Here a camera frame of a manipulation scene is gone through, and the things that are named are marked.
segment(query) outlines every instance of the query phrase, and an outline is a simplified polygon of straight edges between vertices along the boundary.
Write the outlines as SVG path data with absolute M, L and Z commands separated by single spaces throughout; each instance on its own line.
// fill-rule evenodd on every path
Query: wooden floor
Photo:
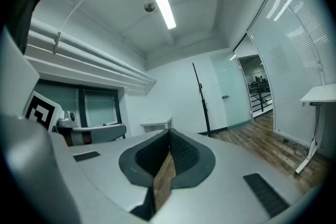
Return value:
M 309 164 L 297 175 L 296 168 L 305 160 L 307 149 L 294 142 L 284 143 L 283 137 L 273 133 L 273 112 L 267 112 L 254 123 L 232 131 L 213 134 L 213 138 L 239 145 L 267 161 L 281 173 L 294 180 L 306 193 L 313 186 L 323 183 L 328 170 L 328 160 L 315 154 Z M 175 167 L 169 154 L 154 180 L 156 209 L 163 205 L 170 194 L 170 182 L 175 177 Z

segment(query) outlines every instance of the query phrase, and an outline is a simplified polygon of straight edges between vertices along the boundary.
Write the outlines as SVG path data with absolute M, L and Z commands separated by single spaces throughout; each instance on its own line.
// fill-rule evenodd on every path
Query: window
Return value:
M 118 91 L 39 80 L 34 90 L 75 115 L 79 127 L 94 127 L 121 122 Z M 82 132 L 82 142 L 92 142 L 91 132 Z
M 76 117 L 78 126 L 81 127 L 78 107 L 78 89 L 52 85 L 50 83 L 46 84 L 39 81 L 34 91 L 58 103 L 64 111 L 72 112 Z
M 120 123 L 118 92 L 84 88 L 88 127 Z

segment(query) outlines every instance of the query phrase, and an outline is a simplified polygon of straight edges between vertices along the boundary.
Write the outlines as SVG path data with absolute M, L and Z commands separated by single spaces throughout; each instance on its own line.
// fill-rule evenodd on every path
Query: pipe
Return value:
M 38 34 L 47 36 L 51 39 L 54 39 L 57 36 L 58 30 L 50 27 L 49 25 L 32 18 L 31 24 L 30 24 L 30 29 Z M 138 70 L 137 68 L 132 67 L 131 65 L 129 65 L 128 63 L 125 63 L 123 61 L 120 61 L 119 59 L 117 59 L 114 56 L 111 56 L 109 54 L 107 54 L 106 52 L 103 52 L 100 49 L 96 49 L 93 46 L 87 44 L 86 42 L 83 42 L 77 38 L 71 37 L 69 34 L 62 34 L 60 42 L 64 42 L 66 44 L 69 44 L 77 49 L 80 49 L 82 51 L 85 51 L 91 55 L 94 55 L 98 58 L 101 58 L 103 60 L 106 60 L 107 62 L 111 62 L 117 66 L 120 66 L 122 68 L 125 68 L 127 70 L 130 70 L 134 73 L 137 73 L 141 76 L 144 76 L 148 79 L 150 79 L 151 81 L 156 81 L 154 80 L 152 77 L 150 77 L 149 75 L 147 75 L 146 73 Z
M 52 51 L 52 48 L 54 46 L 54 40 L 38 34 L 36 32 L 33 31 L 29 31 L 29 43 L 42 48 L 42 49 L 46 49 L 48 51 Z M 123 74 L 125 76 L 131 77 L 131 78 L 135 78 L 137 80 L 139 80 L 140 82 L 149 82 L 149 83 L 153 83 L 153 80 L 149 80 L 147 78 L 141 77 L 138 74 L 135 74 L 133 72 L 130 72 L 127 69 L 123 69 L 117 65 L 111 64 L 110 62 L 105 62 L 105 61 L 97 61 L 97 58 L 91 54 L 88 54 L 82 50 L 76 49 L 68 44 L 65 44 L 63 42 L 60 42 L 58 45 L 58 51 L 60 55 L 64 55 L 70 58 L 74 58 L 76 60 L 80 60 L 83 61 L 85 63 L 90 63 L 92 65 L 95 66 L 99 66 L 101 68 L 105 68 L 120 74 Z
M 57 77 L 63 77 L 63 78 L 68 78 L 68 79 L 76 79 L 76 80 L 84 80 L 84 81 L 88 81 L 88 82 L 93 82 L 93 83 L 99 83 L 102 84 L 102 80 L 103 81 L 110 81 L 111 83 L 109 83 L 108 85 L 110 86 L 115 86 L 115 87 L 133 87 L 135 89 L 139 89 L 139 90 L 144 90 L 144 87 L 139 86 L 139 85 L 135 85 L 135 84 L 131 84 L 131 83 L 127 83 L 127 82 L 122 82 L 122 81 L 118 81 L 118 80 L 114 80 L 114 79 L 110 79 L 110 78 L 105 78 L 96 74 L 89 74 L 80 70 L 76 70 L 76 69 L 72 69 L 69 67 L 64 67 L 64 66 L 60 66 L 58 64 L 55 63 L 51 63 L 51 62 L 46 62 L 43 61 L 41 59 L 37 59 L 31 56 L 27 56 L 25 55 L 25 58 L 29 61 L 29 63 L 35 68 L 35 70 L 37 70 L 39 73 L 43 73 L 43 74 L 49 74 L 52 76 L 57 76 Z M 91 77 L 94 78 L 96 80 L 88 80 L 87 77 Z

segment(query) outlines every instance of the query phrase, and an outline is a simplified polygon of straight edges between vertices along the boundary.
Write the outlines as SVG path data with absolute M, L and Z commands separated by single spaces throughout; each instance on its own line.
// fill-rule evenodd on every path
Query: white desk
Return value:
M 301 102 L 336 102 L 336 84 L 313 87 Z
M 323 85 L 313 87 L 302 99 L 302 105 L 305 103 L 316 102 L 316 103 L 329 103 L 336 102 L 336 84 Z M 320 135 L 320 141 L 323 138 L 323 132 Z M 300 164 L 300 166 L 295 170 L 299 174 L 303 168 L 309 163 L 315 152 L 319 149 L 321 143 L 317 143 L 316 137 L 314 136 L 310 147 L 307 158 Z
M 144 123 L 141 123 L 142 133 L 146 134 L 149 132 L 157 131 L 157 130 L 164 130 L 173 127 L 173 117 L 166 117 L 166 118 L 152 118 Z

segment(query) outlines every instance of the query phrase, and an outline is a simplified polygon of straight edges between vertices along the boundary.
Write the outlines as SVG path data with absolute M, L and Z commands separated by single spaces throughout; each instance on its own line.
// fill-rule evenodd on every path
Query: doorway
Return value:
M 272 94 L 268 78 L 257 47 L 245 35 L 235 49 L 240 62 L 251 100 L 253 118 L 273 109 Z
M 228 130 L 250 124 L 250 96 L 239 61 L 233 52 L 210 56 L 225 107 Z

